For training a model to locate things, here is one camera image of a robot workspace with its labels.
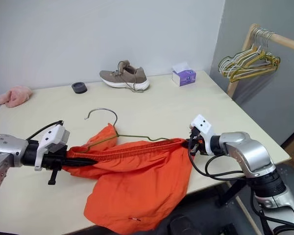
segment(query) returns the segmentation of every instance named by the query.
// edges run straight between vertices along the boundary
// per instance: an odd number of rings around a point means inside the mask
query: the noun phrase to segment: sneaker
[[[133,92],[143,92],[149,86],[142,67],[138,69],[130,66],[128,60],[118,63],[116,71],[100,71],[100,77],[110,87],[128,88]]]

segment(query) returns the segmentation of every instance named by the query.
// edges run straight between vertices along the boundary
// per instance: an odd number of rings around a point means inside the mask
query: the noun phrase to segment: black cap
[[[87,92],[87,87],[86,87],[85,83],[83,83],[83,82],[73,83],[72,88],[76,94],[82,94],[84,92]]]

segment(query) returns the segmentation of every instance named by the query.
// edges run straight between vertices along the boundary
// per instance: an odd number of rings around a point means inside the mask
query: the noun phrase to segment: clothes rack
[[[246,35],[246,39],[244,41],[244,44],[243,44],[243,49],[242,51],[244,50],[247,50],[251,47],[251,44],[253,43],[253,30],[254,28],[257,28],[257,27],[260,27],[259,24],[256,24],[256,23],[253,23],[250,27],[249,27],[249,31]],[[286,38],[286,37],[283,37],[279,34],[272,34],[269,38],[270,41],[273,41],[275,43],[278,43],[280,45],[283,45],[285,47],[289,47],[291,49],[294,50],[294,40],[292,39],[289,39],[289,38]],[[239,81],[236,81],[236,82],[230,82],[228,87],[227,87],[227,94],[232,98],[233,95],[234,95],[234,92],[236,90],[236,87],[237,85],[239,84]]]

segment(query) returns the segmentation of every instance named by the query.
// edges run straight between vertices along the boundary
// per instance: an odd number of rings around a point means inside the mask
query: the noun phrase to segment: pink towel
[[[33,92],[28,87],[12,87],[7,93],[0,95],[0,105],[5,104],[12,108],[26,102]]]

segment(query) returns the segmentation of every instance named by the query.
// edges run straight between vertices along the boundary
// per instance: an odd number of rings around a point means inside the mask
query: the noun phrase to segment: tissue box
[[[172,80],[178,86],[184,86],[190,83],[195,82],[196,79],[196,72],[193,70],[184,70],[182,72],[176,73],[175,71],[172,72]]]

